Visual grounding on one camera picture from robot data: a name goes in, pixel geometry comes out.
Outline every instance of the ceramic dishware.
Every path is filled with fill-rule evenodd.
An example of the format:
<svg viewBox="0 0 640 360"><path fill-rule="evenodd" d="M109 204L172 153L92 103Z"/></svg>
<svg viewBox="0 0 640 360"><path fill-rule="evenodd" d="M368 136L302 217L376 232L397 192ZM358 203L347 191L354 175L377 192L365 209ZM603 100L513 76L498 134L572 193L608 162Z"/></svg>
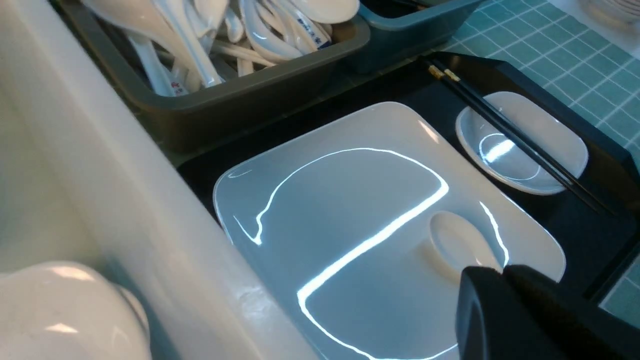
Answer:
<svg viewBox="0 0 640 360"><path fill-rule="evenodd" d="M125 30L125 34L133 49L136 51L136 54L138 54L142 67L145 69L145 73L149 79L149 83L156 94L161 96L176 96L172 87L173 81L157 57L156 49L151 40L128 30Z"/></svg>
<svg viewBox="0 0 640 360"><path fill-rule="evenodd" d="M129 0L133 3L152 1L167 23L182 40L191 55L204 87L211 87L223 82L216 71L209 55L202 49L197 35L194 33L186 13L185 0Z"/></svg>
<svg viewBox="0 0 640 360"><path fill-rule="evenodd" d="M454 282L460 281L467 266L502 272L484 236L467 219L450 211L438 211L429 219L428 234L429 258L438 271Z"/></svg>
<svg viewBox="0 0 640 360"><path fill-rule="evenodd" d="M359 0L292 0L306 16L322 24L338 24L358 13Z"/></svg>
<svg viewBox="0 0 640 360"><path fill-rule="evenodd" d="M311 21L303 12L297 9L289 0L273 0L274 3L286 14L289 23L295 29L296 34L306 43L306 47L313 51L323 49L331 45L331 38L326 32Z"/></svg>
<svg viewBox="0 0 640 360"><path fill-rule="evenodd" d="M140 303L78 263L2 276L0 318L3 359L151 360Z"/></svg>
<svg viewBox="0 0 640 360"><path fill-rule="evenodd" d="M522 95L497 92L484 98L572 175L580 177L589 153L573 131ZM502 183L535 195L553 195L564 190L547 171L469 107L456 119L456 135L469 157Z"/></svg>
<svg viewBox="0 0 640 360"><path fill-rule="evenodd" d="M216 33L220 28L220 25L225 20L227 14L227 8L229 6L228 0L193 0L196 10L206 22L207 26L211 27Z"/></svg>
<svg viewBox="0 0 640 360"><path fill-rule="evenodd" d="M255 0L239 0L239 6L246 36L253 49L263 58L274 63L282 63L302 56L300 50L280 40L264 25L256 9Z"/></svg>
<svg viewBox="0 0 640 360"><path fill-rule="evenodd" d="M229 6L225 12L225 28L227 38L233 44L238 43L244 37L244 24L236 12Z"/></svg>
<svg viewBox="0 0 640 360"><path fill-rule="evenodd" d="M212 203L230 243L327 359L456 359L459 284L426 254L429 224L446 228L439 211L473 224L499 266L557 281L566 266L542 226L396 102L231 168Z"/></svg>

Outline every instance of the black chopsticks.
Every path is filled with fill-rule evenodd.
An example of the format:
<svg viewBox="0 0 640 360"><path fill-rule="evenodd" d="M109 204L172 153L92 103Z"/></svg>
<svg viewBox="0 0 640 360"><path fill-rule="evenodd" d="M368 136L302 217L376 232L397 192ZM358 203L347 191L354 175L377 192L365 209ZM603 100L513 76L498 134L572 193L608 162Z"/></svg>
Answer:
<svg viewBox="0 0 640 360"><path fill-rule="evenodd" d="M582 202L594 211L600 213L600 208L615 216L615 212L605 205L598 197L587 190L569 170L560 165L551 155L544 151L536 142L514 125L504 114L497 110L471 85L460 79L454 72L442 65L438 60L426 60L429 73L434 78L443 81L460 99L465 101L480 116L493 125L498 131L509 138L517 147L537 162L551 176L571 191Z"/></svg>

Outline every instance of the white sink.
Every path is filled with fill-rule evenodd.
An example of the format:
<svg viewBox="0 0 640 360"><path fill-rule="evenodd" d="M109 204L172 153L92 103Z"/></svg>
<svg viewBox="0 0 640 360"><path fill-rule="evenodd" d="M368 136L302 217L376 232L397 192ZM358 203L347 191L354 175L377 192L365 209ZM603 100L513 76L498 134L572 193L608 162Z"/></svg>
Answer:
<svg viewBox="0 0 640 360"><path fill-rule="evenodd" d="M49 2L0 1L0 34L0 96L17 114L2 116L24 121L40 151L26 151L29 161L44 163L44 154L50 169L12 186L48 205L24 208L24 219L64 238L10 266L66 257L100 267L95 239L115 279L145 305L156 359L317 359ZM5 158L15 152L3 166ZM55 181L36 181L49 174ZM55 195L41 199L41 188ZM46 239L24 238L34 240L11 243L16 252Z"/></svg>

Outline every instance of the gray plastic bin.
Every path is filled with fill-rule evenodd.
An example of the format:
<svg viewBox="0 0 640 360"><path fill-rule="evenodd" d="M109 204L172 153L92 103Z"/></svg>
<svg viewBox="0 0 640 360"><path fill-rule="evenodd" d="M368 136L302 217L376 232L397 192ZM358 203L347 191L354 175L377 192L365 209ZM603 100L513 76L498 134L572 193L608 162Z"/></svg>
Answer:
<svg viewBox="0 0 640 360"><path fill-rule="evenodd" d="M483 1L449 0L395 19L361 5L358 14L371 27L371 41L348 62L357 72L366 73L421 54L448 41Z"/></svg>
<svg viewBox="0 0 640 360"><path fill-rule="evenodd" d="M77 0L60 0L59 6L98 65L130 105L141 111L141 120L154 137L179 152L224 142L313 99L338 61L369 41L369 27L355 17L334 26L334 44L326 49L193 94L162 97L127 61L113 27L97 20Z"/></svg>

